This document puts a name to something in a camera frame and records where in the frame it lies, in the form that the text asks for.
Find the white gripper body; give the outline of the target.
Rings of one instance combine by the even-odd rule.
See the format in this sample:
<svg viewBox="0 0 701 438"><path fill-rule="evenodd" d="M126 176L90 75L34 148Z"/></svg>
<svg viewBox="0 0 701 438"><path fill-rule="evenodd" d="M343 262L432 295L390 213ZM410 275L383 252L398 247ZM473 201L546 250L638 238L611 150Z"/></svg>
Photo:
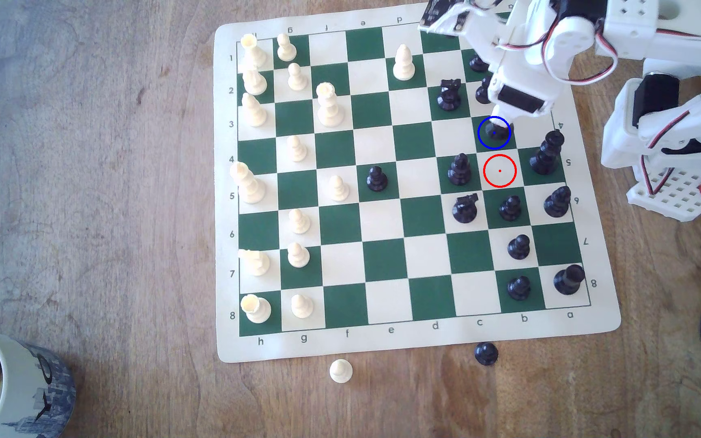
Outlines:
<svg viewBox="0 0 701 438"><path fill-rule="evenodd" d="M518 117L549 112L561 83L547 68L548 36L559 22L556 11L514 11L501 19L492 11L468 11L462 34L489 65L488 98L495 105L518 108Z"/></svg>

